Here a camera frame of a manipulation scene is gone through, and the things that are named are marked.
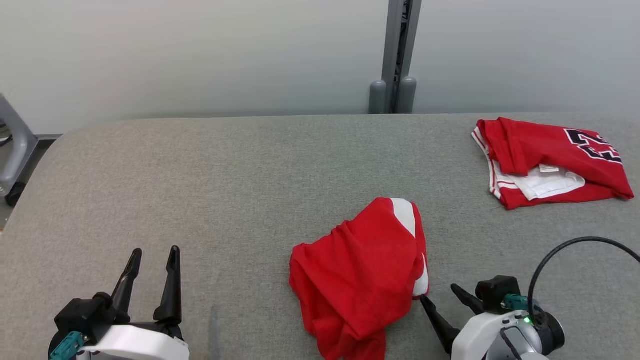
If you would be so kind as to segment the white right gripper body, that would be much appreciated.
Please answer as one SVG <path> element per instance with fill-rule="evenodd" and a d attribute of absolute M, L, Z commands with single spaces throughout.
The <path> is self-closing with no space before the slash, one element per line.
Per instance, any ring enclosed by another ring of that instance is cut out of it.
<path fill-rule="evenodd" d="M 523 310 L 472 317 L 455 338 L 452 360 L 542 360 L 542 340 Z"/>

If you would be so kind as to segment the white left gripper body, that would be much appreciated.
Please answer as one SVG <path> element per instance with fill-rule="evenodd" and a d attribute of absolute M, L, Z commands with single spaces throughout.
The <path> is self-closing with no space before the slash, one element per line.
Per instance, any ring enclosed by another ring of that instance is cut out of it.
<path fill-rule="evenodd" d="M 189 360 L 186 342 L 132 325 L 114 325 L 96 345 L 85 345 L 77 360 Z"/>

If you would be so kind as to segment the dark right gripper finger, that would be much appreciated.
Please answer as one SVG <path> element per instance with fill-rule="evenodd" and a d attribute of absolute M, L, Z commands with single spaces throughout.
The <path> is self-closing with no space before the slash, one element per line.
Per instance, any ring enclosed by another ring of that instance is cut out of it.
<path fill-rule="evenodd" d="M 474 315 L 479 315 L 485 312 L 483 302 L 475 295 L 466 291 L 458 284 L 451 284 L 450 289 L 463 305 L 471 309 Z"/>
<path fill-rule="evenodd" d="M 453 344 L 461 330 L 452 326 L 446 319 L 438 312 L 437 306 L 425 295 L 420 296 L 420 302 L 426 315 L 429 317 L 439 341 L 446 353 L 452 353 Z"/>

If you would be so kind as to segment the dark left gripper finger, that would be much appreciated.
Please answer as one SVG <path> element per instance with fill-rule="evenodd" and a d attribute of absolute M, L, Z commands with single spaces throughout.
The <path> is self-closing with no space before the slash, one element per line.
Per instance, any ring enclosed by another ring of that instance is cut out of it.
<path fill-rule="evenodd" d="M 166 282 L 160 305 L 154 310 L 158 324 L 179 325 L 182 322 L 182 280 L 180 248 L 173 245 L 166 264 Z"/>
<path fill-rule="evenodd" d="M 112 308 L 115 311 L 114 323 L 130 323 L 131 321 L 128 311 L 130 309 L 133 285 L 140 271 L 142 256 L 143 251 L 141 248 L 135 248 L 132 251 L 112 292 Z"/>

